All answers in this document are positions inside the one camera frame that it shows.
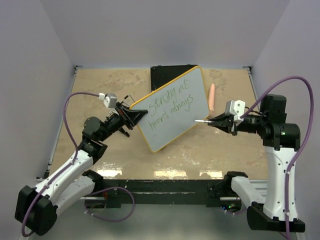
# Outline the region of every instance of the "wooden tabletop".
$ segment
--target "wooden tabletop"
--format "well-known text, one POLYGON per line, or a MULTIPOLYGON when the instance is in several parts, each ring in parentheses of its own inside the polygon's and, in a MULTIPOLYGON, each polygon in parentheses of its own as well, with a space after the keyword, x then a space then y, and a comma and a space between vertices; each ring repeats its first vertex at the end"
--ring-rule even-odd
MULTIPOLYGON (((215 116, 229 100, 255 102, 245 69, 203 69, 206 92, 215 84, 215 116)), ((131 95, 135 101, 151 92, 150 69, 79 69, 72 92, 114 93, 120 101, 131 95)), ((96 97, 77 95, 67 107, 67 121, 77 141, 84 122, 95 116, 105 120, 109 110, 96 97)), ((267 178, 267 160, 262 140, 256 134, 232 136, 206 124, 197 124, 157 153, 152 153, 139 129, 120 132, 104 141, 102 158, 91 168, 104 178, 116 179, 221 179, 228 171, 245 172, 251 179, 267 178)), ((53 156, 51 173, 74 152, 63 125, 53 156)))

